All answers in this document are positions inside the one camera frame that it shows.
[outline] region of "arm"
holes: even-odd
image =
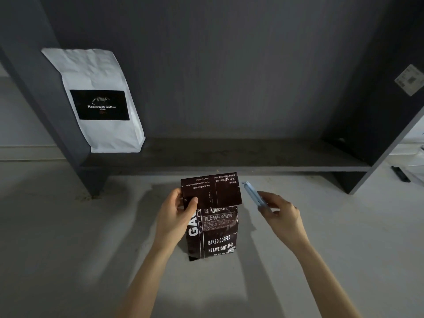
[[[299,209],[279,195],[259,192],[271,208],[259,211],[278,238],[294,253],[302,266],[309,288],[323,318],[361,318],[342,286],[310,244]]]
[[[181,190],[174,189],[162,204],[156,219],[153,246],[135,275],[117,318],[150,317],[168,259],[196,212],[197,202],[198,199],[194,197],[185,211],[179,209],[182,204]]]

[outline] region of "white sticker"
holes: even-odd
[[[408,68],[395,79],[395,83],[408,95],[412,96],[424,86],[424,74],[414,65],[409,65]]]

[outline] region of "gray floor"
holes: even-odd
[[[0,163],[0,316],[109,317],[181,176],[113,177],[91,200],[66,162]],[[321,176],[240,176],[300,210],[365,317],[423,317],[424,187],[381,166],[355,195]],[[236,253],[172,255],[155,317],[319,317],[294,256],[242,192]]]

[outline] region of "shelf board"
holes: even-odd
[[[320,139],[147,138],[140,153],[91,153],[81,165],[125,173],[167,171],[365,172]]]

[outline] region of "hand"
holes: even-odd
[[[268,192],[258,193],[269,207],[280,209],[271,213],[267,208],[258,208],[278,238],[294,254],[309,245],[299,209],[279,195]]]
[[[181,189],[173,189],[162,203],[156,218],[153,247],[173,251],[183,237],[188,222],[197,209],[198,198],[193,197],[186,210],[182,207]]]

